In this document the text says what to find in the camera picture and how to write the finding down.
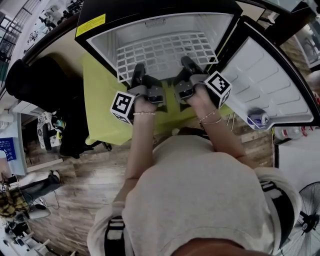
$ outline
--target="white t-shirt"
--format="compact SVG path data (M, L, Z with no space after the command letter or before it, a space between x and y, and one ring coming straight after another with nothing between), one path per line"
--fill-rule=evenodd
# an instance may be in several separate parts
M112 216L122 217L136 256L171 256L194 238L227 239L247 250L272 253L275 229L259 181L273 181L299 217L299 193L276 168L255 170L226 153L213 152L198 136L173 136L154 150L126 203L101 209L88 234L91 255L104 256Z

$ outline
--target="white wire rack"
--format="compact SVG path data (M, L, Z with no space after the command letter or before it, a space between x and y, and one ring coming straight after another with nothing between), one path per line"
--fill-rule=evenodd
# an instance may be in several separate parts
M130 81L138 63L144 64L146 74L158 74L158 79L164 78L161 74L166 76L166 72L174 72L176 76L182 69L183 56L189 56L200 66L218 63L203 32L153 37L117 49L118 82Z

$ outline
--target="yellow warning label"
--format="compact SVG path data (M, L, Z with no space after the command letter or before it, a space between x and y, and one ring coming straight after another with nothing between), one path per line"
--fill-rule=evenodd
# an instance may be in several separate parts
M76 29L76 34L75 37L78 37L80 35L82 35L83 33L92 30L102 24L106 23L106 14L103 14L99 17L96 17L92 20L87 21L86 23L78 26L78 28Z

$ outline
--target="gold bracelet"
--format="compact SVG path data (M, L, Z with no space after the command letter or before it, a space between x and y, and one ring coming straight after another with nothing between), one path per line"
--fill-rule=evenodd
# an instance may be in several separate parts
M220 117L220 119L218 121L215 122L200 122L201 125L214 125L219 123L222 120L222 117Z
M217 111L217 109L215 109L211 113L207 114L204 118L200 119L200 123L202 123L202 121L205 120L206 118L208 118L209 116L214 115L216 113L216 111Z

